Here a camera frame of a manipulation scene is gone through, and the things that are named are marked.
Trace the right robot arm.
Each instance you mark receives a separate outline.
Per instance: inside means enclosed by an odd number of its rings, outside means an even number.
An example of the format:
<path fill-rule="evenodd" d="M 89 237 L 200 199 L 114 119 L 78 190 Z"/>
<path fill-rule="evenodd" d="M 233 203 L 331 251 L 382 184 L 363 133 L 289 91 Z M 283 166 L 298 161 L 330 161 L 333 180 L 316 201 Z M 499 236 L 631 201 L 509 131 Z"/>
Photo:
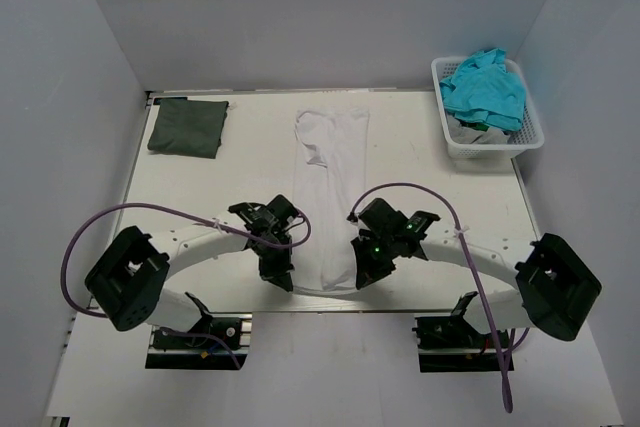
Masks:
<path fill-rule="evenodd" d="M 434 213 L 406 216 L 381 198 L 348 219 L 359 226 L 351 242 L 357 289 L 390 276 L 399 257 L 474 269 L 509 285 L 490 295 L 468 293 L 452 309 L 452 335 L 466 346 L 492 329 L 528 327 L 573 341 L 602 292 L 601 282 L 555 234 L 531 242 L 470 237 Z"/>

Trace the white t-shirt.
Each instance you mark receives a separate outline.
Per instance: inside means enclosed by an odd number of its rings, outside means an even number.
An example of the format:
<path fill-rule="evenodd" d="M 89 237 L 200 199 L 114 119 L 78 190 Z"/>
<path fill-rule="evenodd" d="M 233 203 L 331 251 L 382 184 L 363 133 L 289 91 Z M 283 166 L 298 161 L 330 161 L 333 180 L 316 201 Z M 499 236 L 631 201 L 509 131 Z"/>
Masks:
<path fill-rule="evenodd" d="M 351 240 L 358 228 L 347 216 L 366 187 L 369 119 L 366 108 L 297 113 L 293 203 L 312 227 L 309 240 L 293 251 L 293 283 L 300 293 L 340 296 L 356 291 Z"/>

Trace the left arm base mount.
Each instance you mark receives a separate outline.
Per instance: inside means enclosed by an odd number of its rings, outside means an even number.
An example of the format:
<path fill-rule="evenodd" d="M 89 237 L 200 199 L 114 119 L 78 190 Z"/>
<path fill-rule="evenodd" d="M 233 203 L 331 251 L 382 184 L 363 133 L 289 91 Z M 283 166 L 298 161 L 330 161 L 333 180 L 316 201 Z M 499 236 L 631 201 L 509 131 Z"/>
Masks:
<path fill-rule="evenodd" d="M 148 370 L 235 371 L 245 363 L 251 341 L 252 316 L 213 317 L 198 328 L 206 337 L 186 337 L 152 330 L 145 368 Z"/>

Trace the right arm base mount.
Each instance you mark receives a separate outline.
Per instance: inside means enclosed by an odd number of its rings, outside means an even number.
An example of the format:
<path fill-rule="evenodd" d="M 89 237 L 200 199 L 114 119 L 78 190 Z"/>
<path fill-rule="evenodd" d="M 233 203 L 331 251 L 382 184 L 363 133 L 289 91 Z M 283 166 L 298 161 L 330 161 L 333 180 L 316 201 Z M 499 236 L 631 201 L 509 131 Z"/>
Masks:
<path fill-rule="evenodd" d="M 412 331 L 421 373 L 500 371 L 492 336 L 478 333 L 461 318 L 416 317 Z"/>

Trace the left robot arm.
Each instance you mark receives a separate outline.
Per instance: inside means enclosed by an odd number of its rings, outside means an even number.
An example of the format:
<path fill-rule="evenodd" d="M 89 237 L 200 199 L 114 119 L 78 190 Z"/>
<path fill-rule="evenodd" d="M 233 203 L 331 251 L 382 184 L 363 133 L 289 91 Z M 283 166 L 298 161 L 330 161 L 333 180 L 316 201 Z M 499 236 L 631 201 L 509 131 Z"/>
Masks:
<path fill-rule="evenodd" d="M 305 215 L 286 197 L 268 204 L 242 202 L 216 217 L 189 215 L 190 225 L 161 233 L 137 226 L 123 229 L 85 277 L 85 286 L 120 332 L 146 323 L 177 331 L 188 345 L 199 346 L 211 334 L 211 314 L 190 293 L 177 293 L 166 282 L 202 262 L 228 254 L 253 252 L 262 280 L 293 290 L 290 235 Z"/>

